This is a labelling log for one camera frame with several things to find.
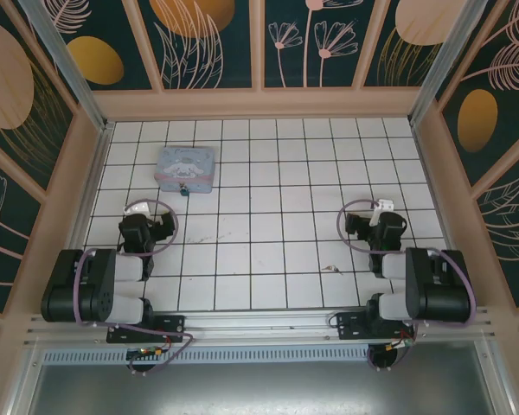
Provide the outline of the pastel cartoon tin box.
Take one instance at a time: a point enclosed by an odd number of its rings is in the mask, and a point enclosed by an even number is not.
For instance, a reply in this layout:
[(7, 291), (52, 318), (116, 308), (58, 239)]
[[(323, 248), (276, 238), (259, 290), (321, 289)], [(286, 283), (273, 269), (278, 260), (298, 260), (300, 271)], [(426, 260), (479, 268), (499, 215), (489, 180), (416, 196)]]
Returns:
[(185, 184), (191, 194), (209, 194), (215, 178), (215, 149), (166, 146), (160, 150), (154, 179), (162, 192), (180, 194)]

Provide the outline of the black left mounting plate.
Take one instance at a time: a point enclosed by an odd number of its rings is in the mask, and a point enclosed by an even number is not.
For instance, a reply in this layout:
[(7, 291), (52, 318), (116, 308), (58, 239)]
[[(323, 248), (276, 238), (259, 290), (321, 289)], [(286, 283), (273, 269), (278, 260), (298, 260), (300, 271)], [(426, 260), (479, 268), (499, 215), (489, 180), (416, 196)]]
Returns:
[[(153, 316), (148, 322), (138, 324), (142, 329), (173, 332), (169, 338), (173, 343), (181, 343), (183, 337), (180, 333), (184, 330), (185, 317), (177, 315)], [(110, 328), (106, 334), (108, 344), (155, 344), (165, 343), (166, 340), (160, 335), (153, 335), (123, 328)]]

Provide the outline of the black mounting plate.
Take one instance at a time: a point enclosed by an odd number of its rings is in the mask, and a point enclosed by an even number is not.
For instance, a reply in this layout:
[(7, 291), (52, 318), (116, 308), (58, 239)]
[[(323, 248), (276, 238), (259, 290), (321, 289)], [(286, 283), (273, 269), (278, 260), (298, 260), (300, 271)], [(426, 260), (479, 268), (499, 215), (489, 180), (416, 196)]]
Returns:
[(371, 316), (367, 311), (336, 314), (336, 329), (340, 340), (413, 339), (414, 329), (402, 321)]
[[(169, 338), (173, 343), (181, 343), (183, 337), (180, 333), (184, 330), (185, 317), (177, 315), (153, 316), (148, 322), (138, 324), (142, 329), (173, 332)], [(123, 328), (110, 328), (106, 334), (108, 344), (155, 344), (165, 343), (166, 340), (160, 335), (153, 335)]]

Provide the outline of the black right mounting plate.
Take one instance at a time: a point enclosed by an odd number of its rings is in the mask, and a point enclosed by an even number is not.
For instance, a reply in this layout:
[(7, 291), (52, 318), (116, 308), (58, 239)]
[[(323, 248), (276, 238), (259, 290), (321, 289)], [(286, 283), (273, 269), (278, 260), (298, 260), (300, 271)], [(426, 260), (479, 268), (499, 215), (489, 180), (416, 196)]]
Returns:
[(413, 339), (414, 329), (402, 321), (371, 316), (367, 311), (336, 314), (336, 329), (340, 340)]

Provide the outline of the grey metal sheet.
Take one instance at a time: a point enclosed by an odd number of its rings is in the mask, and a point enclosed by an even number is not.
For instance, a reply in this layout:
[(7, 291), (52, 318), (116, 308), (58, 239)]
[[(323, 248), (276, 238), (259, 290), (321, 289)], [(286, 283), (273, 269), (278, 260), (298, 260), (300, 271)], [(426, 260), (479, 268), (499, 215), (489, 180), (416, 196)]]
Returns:
[(123, 367), (45, 367), (29, 415), (510, 415), (471, 361), (459, 372), (410, 364), (175, 365), (143, 378)]

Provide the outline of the aluminium side rail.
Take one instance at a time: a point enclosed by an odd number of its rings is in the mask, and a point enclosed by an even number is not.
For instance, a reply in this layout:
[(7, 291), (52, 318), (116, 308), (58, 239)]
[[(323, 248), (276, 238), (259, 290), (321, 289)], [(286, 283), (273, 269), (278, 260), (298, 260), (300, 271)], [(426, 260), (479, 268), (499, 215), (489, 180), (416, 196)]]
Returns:
[(82, 196), (78, 205), (74, 223), (66, 242), (66, 248), (76, 249), (85, 245), (87, 230), (92, 217), (95, 196), (98, 193), (99, 180), (106, 162), (106, 156), (112, 140), (115, 124), (107, 121), (98, 135), (92, 163), (84, 182)]

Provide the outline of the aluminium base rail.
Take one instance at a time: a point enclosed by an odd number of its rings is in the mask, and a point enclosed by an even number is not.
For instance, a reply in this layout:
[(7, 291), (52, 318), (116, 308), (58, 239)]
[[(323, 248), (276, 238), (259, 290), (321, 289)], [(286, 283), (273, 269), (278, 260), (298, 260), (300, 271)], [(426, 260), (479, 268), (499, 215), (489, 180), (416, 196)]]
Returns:
[[(335, 310), (304, 309), (275, 311), (185, 312), (186, 333), (195, 346), (251, 346), (336, 343), (338, 332), (330, 317)], [(45, 322), (38, 316), (29, 321), (22, 335), (25, 346), (90, 347), (106, 345), (105, 327), (80, 326), (67, 322)], [(475, 341), (494, 338), (497, 333), (485, 308), (469, 326), (450, 327), (422, 322), (419, 342)]]

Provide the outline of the aluminium corner post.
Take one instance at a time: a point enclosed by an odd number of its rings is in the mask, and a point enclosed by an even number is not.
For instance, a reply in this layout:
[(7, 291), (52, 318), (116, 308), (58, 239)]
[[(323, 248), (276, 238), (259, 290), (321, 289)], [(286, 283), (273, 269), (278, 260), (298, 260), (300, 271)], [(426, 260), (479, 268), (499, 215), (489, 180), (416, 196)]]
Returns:
[(42, 39), (49, 53), (56, 61), (59, 70), (63, 73), (75, 96), (82, 105), (93, 125), (100, 131), (108, 126), (107, 118), (99, 108), (93, 93), (82, 76), (66, 43), (49, 18), (48, 12), (41, 0), (19, 0), (23, 11), (33, 23), (36, 33)]
[(488, 8), (488, 4), (491, 4), (490, 9), (492, 10), (496, 2), (497, 0), (466, 0), (433, 64), (430, 66), (412, 110), (408, 114), (409, 124), (413, 130), (420, 125), (446, 76), (459, 60), (459, 56), (465, 49), (472, 32), (479, 22), (485, 21), (483, 15)]

